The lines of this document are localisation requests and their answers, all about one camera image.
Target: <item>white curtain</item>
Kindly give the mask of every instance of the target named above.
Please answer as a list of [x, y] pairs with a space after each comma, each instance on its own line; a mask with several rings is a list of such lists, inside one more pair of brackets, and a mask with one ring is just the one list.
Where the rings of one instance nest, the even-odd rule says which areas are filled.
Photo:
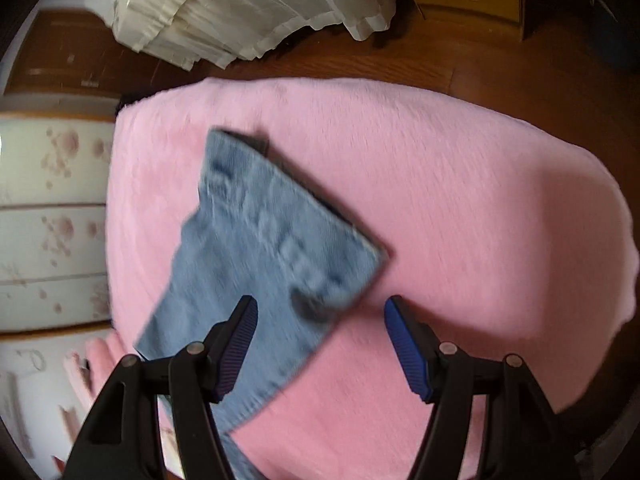
[[388, 28], [395, 0], [115, 0], [116, 39], [186, 70], [255, 59], [305, 25], [343, 23], [356, 40]]

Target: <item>metal screw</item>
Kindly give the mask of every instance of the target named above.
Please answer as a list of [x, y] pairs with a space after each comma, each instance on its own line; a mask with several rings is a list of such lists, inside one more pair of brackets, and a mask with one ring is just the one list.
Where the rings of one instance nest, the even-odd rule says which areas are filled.
[[516, 354], [509, 354], [507, 355], [507, 364], [511, 367], [511, 368], [520, 368], [522, 366], [522, 357], [520, 357], [519, 355]]
[[133, 354], [127, 354], [122, 358], [122, 366], [129, 368], [138, 362], [138, 356]]
[[187, 353], [191, 355], [198, 355], [204, 350], [204, 345], [200, 341], [194, 341], [187, 346]]
[[444, 343], [440, 343], [440, 352], [442, 352], [444, 355], [453, 355], [457, 351], [458, 351], [458, 347], [453, 343], [450, 343], [448, 341], [445, 341]]

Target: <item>pink blanket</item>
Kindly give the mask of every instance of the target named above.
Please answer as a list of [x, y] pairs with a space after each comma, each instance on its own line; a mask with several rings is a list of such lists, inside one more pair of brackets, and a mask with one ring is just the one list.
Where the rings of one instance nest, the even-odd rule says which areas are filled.
[[[108, 266], [129, 349], [168, 283], [212, 126], [267, 136], [390, 253], [302, 373], [235, 431], [271, 480], [407, 475], [430, 407], [409, 391], [386, 336], [392, 294], [472, 355], [519, 352], [556, 410], [583, 393], [634, 313], [630, 214], [585, 150], [426, 90], [209, 79], [127, 107], [116, 123]], [[482, 410], [462, 478], [478, 462]]]

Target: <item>brown wooden floor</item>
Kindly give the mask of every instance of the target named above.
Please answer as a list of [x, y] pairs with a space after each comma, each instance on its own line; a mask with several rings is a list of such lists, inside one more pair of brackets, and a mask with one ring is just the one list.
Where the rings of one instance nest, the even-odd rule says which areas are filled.
[[[520, 43], [499, 23], [463, 25], [423, 20], [411, 0], [399, 0], [390, 30], [367, 41], [341, 26], [297, 32], [263, 59], [226, 70], [158, 71], [170, 88], [211, 75], [365, 77], [427, 88], [529, 121], [594, 153], [616, 178], [636, 218], [640, 240], [640, 77], [608, 68], [588, 44], [588, 26], [558, 14]], [[620, 411], [640, 380], [640, 316], [624, 327], [601, 373], [566, 425], [586, 440]]]

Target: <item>blue gripper pad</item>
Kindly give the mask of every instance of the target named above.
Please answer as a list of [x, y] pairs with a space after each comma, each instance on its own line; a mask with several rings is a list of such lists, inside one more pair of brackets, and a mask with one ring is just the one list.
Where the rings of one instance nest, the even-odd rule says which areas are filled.
[[411, 391], [426, 402], [433, 392], [430, 387], [429, 365], [391, 298], [385, 303], [385, 326]]
[[216, 383], [216, 394], [220, 399], [234, 389], [257, 325], [258, 304], [254, 298], [251, 298], [220, 358]]

